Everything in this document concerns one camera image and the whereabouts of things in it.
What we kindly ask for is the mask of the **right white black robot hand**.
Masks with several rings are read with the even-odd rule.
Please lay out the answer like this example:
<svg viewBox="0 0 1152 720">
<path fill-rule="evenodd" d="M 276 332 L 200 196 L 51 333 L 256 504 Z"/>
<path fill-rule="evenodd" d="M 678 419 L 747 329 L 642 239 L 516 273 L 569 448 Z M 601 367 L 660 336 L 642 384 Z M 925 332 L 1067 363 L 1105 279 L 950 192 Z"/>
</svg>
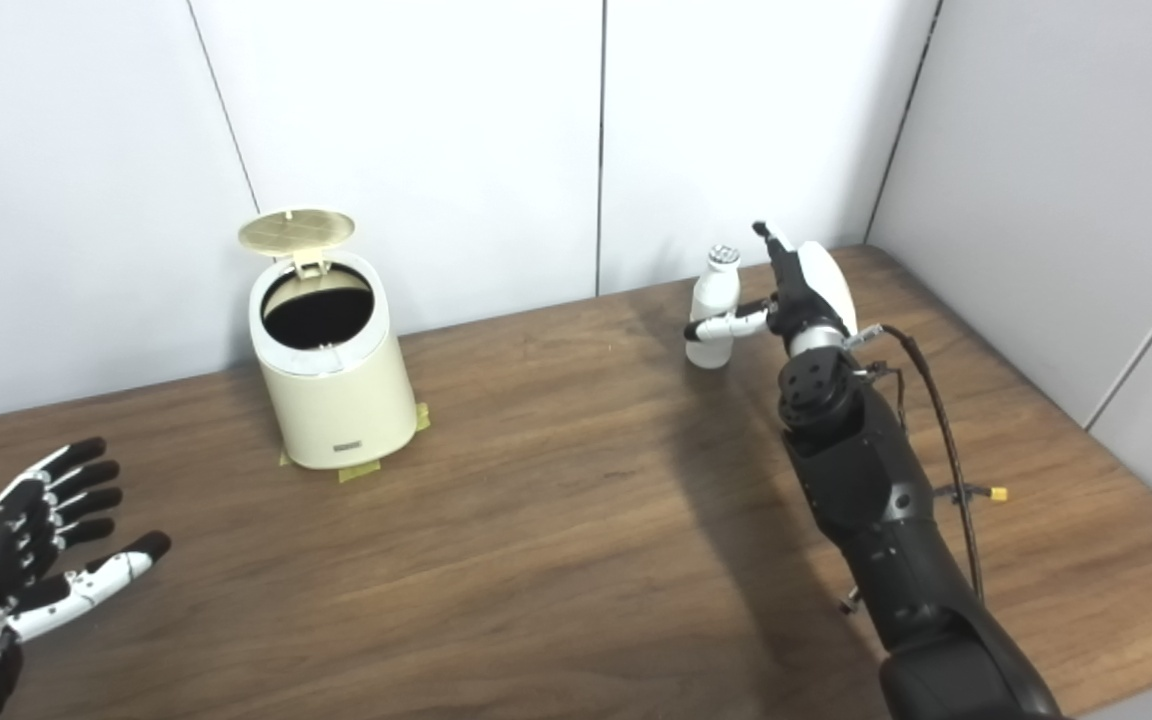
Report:
<svg viewBox="0 0 1152 720">
<path fill-rule="evenodd" d="M 814 348 L 842 347 L 859 333 L 855 301 L 840 265 L 814 241 L 791 243 L 764 220 L 751 223 L 771 262 L 774 291 L 764 300 L 723 302 L 718 291 L 736 288 L 735 265 L 710 253 L 708 274 L 692 293 L 692 314 L 684 327 L 690 344 L 732 343 L 737 338 L 772 334 L 787 357 Z"/>
</svg>

